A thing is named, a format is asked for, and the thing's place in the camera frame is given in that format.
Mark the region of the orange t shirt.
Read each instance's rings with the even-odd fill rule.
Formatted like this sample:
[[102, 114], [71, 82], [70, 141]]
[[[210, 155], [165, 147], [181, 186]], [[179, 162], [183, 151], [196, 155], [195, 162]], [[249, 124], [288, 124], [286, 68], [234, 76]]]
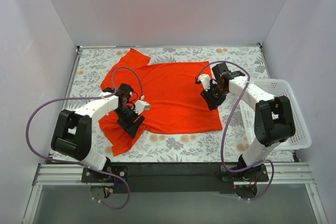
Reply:
[[197, 74], [211, 74], [206, 61], [174, 62], [151, 65], [150, 57], [131, 49], [108, 72], [101, 89], [129, 84], [136, 92], [143, 90], [151, 105], [136, 137], [131, 138], [111, 112], [99, 121], [101, 130], [112, 144], [114, 156], [131, 149], [143, 131], [158, 134], [188, 134], [222, 130], [218, 110], [209, 110], [201, 97], [203, 87], [195, 84]]

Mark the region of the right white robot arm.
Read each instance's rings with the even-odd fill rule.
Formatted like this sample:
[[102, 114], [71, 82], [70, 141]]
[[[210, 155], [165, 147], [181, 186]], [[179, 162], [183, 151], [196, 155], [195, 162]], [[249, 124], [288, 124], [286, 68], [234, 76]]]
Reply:
[[255, 139], [241, 154], [236, 167], [222, 164], [229, 173], [238, 174], [242, 180], [248, 181], [257, 174], [256, 168], [267, 161], [274, 148], [295, 134], [295, 122], [289, 98], [264, 91], [251, 82], [247, 70], [239, 66], [237, 71], [230, 71], [228, 64], [229, 61], [211, 62], [213, 76], [200, 71], [195, 83], [203, 86], [201, 96], [210, 110], [217, 109], [229, 93], [238, 97], [233, 111], [240, 101], [253, 109]]

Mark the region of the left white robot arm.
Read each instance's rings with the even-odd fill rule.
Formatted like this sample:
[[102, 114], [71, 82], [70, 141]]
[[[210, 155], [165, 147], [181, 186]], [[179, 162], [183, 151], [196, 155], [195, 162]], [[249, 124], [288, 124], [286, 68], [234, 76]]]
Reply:
[[119, 89], [106, 88], [95, 99], [73, 111], [62, 110], [58, 116], [51, 149], [69, 156], [80, 164], [93, 168], [93, 175], [100, 182], [111, 178], [111, 161], [92, 147], [92, 127], [109, 113], [117, 116], [117, 126], [132, 139], [145, 117], [142, 112], [151, 105], [143, 98], [134, 105], [129, 105], [134, 90], [128, 84], [121, 84]]

